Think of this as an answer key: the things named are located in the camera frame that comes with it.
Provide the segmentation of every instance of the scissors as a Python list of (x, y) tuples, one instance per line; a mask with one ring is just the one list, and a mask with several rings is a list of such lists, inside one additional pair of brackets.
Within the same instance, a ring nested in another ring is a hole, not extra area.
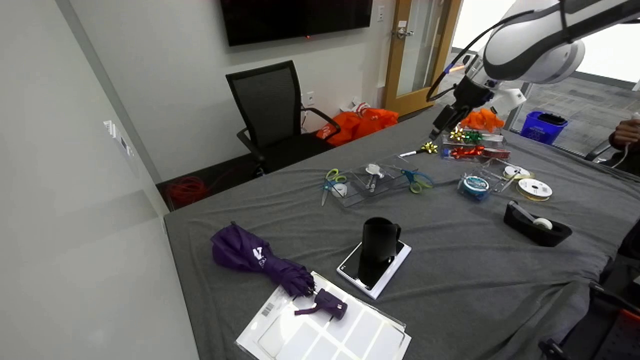
[[(400, 173), (406, 176), (407, 180), (409, 180), (409, 190), (411, 190), (412, 193), (421, 193), (422, 189), (433, 187), (433, 180), (422, 172), (402, 169), (400, 170)], [(418, 177), (424, 178), (426, 181), (429, 181), (429, 183), (427, 184)]]
[(331, 190), (334, 185), (338, 183), (345, 183), (346, 181), (347, 177), (344, 175), (340, 175), (340, 170), (336, 168), (333, 168), (328, 173), (326, 173), (326, 176), (324, 177), (324, 185), (322, 187), (323, 194), (322, 203), (320, 204), (320, 206), (324, 206), (324, 203), (326, 202), (326, 196), (327, 194), (329, 194), (329, 190)]

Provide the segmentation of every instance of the door handle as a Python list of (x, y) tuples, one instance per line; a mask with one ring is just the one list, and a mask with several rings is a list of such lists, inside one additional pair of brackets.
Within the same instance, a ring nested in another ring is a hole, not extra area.
[(407, 31), (405, 28), (401, 28), (398, 31), (391, 31), (391, 34), (395, 35), (398, 37), (398, 39), (402, 40), (406, 37), (412, 37), (413, 36), (413, 31)]

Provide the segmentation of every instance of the television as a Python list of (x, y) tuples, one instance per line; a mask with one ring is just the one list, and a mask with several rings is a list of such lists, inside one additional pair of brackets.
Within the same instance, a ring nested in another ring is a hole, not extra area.
[(229, 46), (367, 28), (372, 0), (220, 0)]

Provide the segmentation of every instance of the barcode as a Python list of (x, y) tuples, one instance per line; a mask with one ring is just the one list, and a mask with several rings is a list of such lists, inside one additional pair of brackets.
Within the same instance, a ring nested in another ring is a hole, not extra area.
[(274, 305), (272, 303), (267, 304), (264, 310), (262, 310), (262, 315), (269, 316), (269, 313), (271, 312), (271, 310), (273, 310), (273, 306)]

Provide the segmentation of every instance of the wooden door frame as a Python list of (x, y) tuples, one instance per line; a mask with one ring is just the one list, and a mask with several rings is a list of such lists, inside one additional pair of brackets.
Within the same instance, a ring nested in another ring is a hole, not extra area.
[[(394, 22), (392, 30), (397, 30), (398, 22), (402, 20), (408, 21), (409, 12), (411, 11), (411, 2), (419, 0), (397, 0), (396, 12), (394, 14)], [(460, 13), (460, 7), (463, 0), (445, 0), (449, 2), (449, 11), (440, 43), (438, 45), (438, 56), (433, 68), (434, 74), (437, 75), (444, 70), (449, 55), (451, 40), (456, 29), (456, 21)], [(400, 79), (400, 71), (402, 69), (402, 60), (404, 54), (404, 40), (392, 35), (391, 46), (389, 49), (389, 60), (387, 63), (387, 80), (385, 82), (384, 107), (387, 110), (396, 111), (401, 115), (411, 113), (420, 109), (427, 108), (434, 104), (433, 101), (427, 102), (426, 97), (430, 88), (422, 88), (420, 90), (410, 92), (401, 96), (397, 96), (398, 83)]]

